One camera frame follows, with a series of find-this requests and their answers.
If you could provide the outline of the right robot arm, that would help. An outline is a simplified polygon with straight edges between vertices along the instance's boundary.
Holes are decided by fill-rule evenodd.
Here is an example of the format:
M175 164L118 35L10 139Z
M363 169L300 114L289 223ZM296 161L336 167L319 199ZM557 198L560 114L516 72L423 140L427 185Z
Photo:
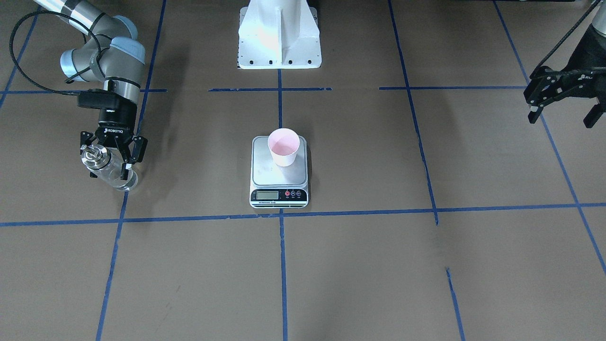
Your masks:
M89 175L128 191L138 175L147 140L135 133L145 48L138 29L122 16L104 13L86 0L39 0L42 13L54 15L85 36L85 44L62 53L59 65L66 83L99 82L100 89L62 90L80 108L98 110L95 132L80 135L80 157Z

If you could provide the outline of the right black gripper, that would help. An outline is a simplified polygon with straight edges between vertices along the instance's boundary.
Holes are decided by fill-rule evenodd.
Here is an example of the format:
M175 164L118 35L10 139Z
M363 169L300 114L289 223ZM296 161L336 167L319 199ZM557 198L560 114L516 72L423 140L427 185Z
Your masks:
M100 109L95 136L100 145L121 148L123 164L121 180L128 180L132 165L142 162L147 148L147 138L134 136L138 108ZM97 178L93 171L98 163L98 149L94 146L94 134L82 131L80 135L80 159L89 170L89 177Z

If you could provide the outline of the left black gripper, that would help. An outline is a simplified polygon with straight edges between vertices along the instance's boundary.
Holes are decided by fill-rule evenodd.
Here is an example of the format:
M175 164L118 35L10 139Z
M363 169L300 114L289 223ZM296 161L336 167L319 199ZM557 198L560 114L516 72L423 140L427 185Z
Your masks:
M530 78L524 97L529 104L528 121L531 125L540 118L544 106L567 97L597 98L604 102L605 50L578 47L561 71L541 65ZM595 104L583 119L584 126L587 129L593 128L605 111L604 105Z

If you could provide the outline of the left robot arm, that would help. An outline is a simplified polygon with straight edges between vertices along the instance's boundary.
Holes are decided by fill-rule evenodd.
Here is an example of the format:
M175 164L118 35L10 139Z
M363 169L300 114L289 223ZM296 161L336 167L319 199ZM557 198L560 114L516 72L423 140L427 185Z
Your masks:
M558 50L567 38L580 26L586 17L599 7L591 24L572 52L567 65L555 71L545 62ZM595 0L584 15L569 29L561 40L541 59L530 75L530 83L524 90L526 103L530 108L528 121L537 122L545 106L556 101L571 98L597 99L597 104L589 110L583 123L591 129L605 114L606 104L606 24L605 2Z

